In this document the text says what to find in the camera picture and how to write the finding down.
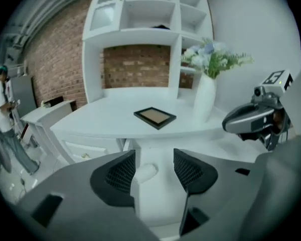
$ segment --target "jeans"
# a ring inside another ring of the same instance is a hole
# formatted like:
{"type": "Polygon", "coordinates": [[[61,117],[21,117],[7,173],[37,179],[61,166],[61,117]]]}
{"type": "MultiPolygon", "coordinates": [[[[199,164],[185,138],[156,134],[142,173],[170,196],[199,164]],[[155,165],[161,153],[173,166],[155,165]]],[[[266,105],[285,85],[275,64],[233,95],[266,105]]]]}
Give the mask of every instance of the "jeans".
{"type": "Polygon", "coordinates": [[[20,144],[14,130],[0,133],[0,139],[3,144],[6,144],[11,149],[16,159],[29,174],[33,174],[38,170],[39,165],[29,158],[25,149],[20,144]]]}

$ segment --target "person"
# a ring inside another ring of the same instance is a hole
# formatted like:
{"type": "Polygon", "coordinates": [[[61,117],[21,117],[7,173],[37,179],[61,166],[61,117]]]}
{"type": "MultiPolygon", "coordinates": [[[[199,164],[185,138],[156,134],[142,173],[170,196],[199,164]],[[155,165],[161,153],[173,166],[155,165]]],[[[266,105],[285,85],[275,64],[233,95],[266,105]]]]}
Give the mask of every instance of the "person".
{"type": "Polygon", "coordinates": [[[5,94],[4,87],[6,86],[7,77],[8,68],[3,65],[0,67],[0,139],[11,149],[24,169],[30,175],[33,175],[39,169],[40,162],[36,163],[29,158],[13,130],[10,112],[16,105],[8,102],[5,94]]]}

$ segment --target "picture frame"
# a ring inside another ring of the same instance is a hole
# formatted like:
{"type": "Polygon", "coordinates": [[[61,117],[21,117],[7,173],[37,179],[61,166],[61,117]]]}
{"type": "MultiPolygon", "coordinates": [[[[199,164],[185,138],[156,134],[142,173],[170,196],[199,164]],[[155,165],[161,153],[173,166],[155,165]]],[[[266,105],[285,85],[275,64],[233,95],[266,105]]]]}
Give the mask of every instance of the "picture frame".
{"type": "Polygon", "coordinates": [[[176,119],[175,115],[154,107],[136,111],[134,115],[157,130],[160,130],[176,119]]]}

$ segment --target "mesh panel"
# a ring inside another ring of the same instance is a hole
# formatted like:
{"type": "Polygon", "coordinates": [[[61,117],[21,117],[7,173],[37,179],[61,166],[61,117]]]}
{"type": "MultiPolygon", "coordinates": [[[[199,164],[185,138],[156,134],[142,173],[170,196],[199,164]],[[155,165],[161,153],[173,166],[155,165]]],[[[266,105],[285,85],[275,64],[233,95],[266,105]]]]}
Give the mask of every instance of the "mesh panel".
{"type": "Polygon", "coordinates": [[[106,182],[117,190],[129,194],[134,174],[135,155],[129,156],[121,163],[112,167],[106,176],[106,182]]]}
{"type": "Polygon", "coordinates": [[[174,171],[184,190],[186,187],[203,175],[202,169],[195,163],[174,154],[174,171]]]}

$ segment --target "white wall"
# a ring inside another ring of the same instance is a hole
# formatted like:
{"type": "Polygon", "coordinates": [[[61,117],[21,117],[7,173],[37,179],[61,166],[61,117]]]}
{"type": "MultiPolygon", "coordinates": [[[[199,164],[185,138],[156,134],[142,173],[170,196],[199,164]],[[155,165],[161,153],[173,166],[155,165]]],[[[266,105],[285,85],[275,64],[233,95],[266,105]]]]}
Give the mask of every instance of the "white wall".
{"type": "Polygon", "coordinates": [[[286,0],[208,0],[215,39],[234,52],[252,55],[255,62],[223,72],[217,78],[215,105],[230,111],[249,102],[253,88],[270,72],[301,70],[298,29],[286,0]]]}

